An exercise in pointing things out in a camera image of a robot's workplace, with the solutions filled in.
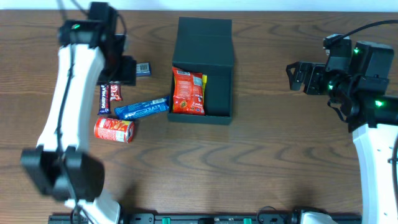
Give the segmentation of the red snack bag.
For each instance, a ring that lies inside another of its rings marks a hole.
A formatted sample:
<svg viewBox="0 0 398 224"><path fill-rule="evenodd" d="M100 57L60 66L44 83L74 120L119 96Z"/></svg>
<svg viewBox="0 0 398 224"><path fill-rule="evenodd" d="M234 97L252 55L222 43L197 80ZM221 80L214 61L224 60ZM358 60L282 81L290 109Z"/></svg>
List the red snack bag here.
<svg viewBox="0 0 398 224"><path fill-rule="evenodd" d="M204 116L202 73L187 72L177 67L172 67L172 71L174 74L172 112Z"/></svg>

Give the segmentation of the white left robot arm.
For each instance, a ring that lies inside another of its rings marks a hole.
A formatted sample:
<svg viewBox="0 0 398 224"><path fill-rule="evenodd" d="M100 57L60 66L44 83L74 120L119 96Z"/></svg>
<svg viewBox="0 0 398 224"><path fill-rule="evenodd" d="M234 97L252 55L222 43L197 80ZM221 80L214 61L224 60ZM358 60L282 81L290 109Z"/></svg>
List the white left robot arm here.
<svg viewBox="0 0 398 224"><path fill-rule="evenodd" d="M104 165L90 156L90 117L98 79L135 70L124 56L118 19L66 20L59 32L58 76L49 116L21 165L37 190L72 208L70 221L119 223L120 204L104 189Z"/></svg>

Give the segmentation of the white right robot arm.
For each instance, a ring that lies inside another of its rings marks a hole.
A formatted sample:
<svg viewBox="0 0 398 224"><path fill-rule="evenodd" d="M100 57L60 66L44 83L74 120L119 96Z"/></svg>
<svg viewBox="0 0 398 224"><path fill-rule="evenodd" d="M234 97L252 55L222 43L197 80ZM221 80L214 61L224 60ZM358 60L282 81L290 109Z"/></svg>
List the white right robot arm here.
<svg viewBox="0 0 398 224"><path fill-rule="evenodd" d="M328 95L348 125L359 160L363 223L397 223L397 98L387 96L391 46L349 39L327 47L326 63L286 66L290 89Z"/></svg>

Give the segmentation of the yellow snack bag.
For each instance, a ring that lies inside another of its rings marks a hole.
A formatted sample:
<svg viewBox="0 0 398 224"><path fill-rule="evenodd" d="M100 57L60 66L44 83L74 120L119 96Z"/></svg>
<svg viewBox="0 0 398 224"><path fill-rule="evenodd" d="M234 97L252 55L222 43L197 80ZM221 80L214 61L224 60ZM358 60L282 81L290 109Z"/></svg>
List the yellow snack bag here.
<svg viewBox="0 0 398 224"><path fill-rule="evenodd" d="M205 89L208 80L207 75L203 74L201 80L202 80L202 97L205 98Z"/></svg>

